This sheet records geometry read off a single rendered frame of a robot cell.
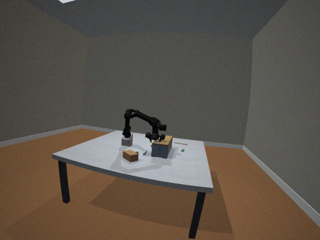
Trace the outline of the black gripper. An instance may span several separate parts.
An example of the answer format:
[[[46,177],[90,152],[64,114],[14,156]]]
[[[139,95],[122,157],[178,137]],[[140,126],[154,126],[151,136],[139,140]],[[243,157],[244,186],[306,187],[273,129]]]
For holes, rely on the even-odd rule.
[[[156,134],[158,133],[159,134],[159,130],[157,131],[152,131],[153,134]],[[159,142],[161,142],[161,140],[164,140],[166,135],[165,134],[161,134],[161,135],[158,135],[159,136]],[[147,132],[146,135],[145,135],[146,138],[148,138],[150,140],[150,142],[152,143],[152,134],[150,132]]]

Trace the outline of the brown box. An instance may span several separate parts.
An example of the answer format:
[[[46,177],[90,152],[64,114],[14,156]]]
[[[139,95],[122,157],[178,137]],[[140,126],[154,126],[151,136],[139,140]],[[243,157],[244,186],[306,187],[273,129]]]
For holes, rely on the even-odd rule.
[[[134,162],[134,161],[138,161],[139,158],[139,154],[132,151],[132,150],[124,150],[122,151],[123,153],[123,158],[126,159],[129,162]]]

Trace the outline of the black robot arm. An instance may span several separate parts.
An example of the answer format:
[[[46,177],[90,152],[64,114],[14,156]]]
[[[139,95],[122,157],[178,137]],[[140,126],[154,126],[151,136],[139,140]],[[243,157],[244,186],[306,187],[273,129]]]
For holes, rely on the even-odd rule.
[[[134,114],[132,114],[132,112],[134,112]],[[123,135],[124,138],[130,138],[131,137],[131,126],[130,126],[130,119],[132,119],[133,117],[138,117],[146,122],[148,122],[150,124],[150,126],[152,126],[152,130],[153,131],[166,131],[167,129],[167,125],[166,124],[161,124],[161,122],[155,118],[155,117],[149,117],[141,112],[139,112],[138,110],[134,110],[134,109],[127,109],[125,111],[124,114],[124,118],[125,118],[125,128],[123,129]],[[159,134],[158,133],[153,133],[151,136],[151,139],[156,141],[159,139]]]

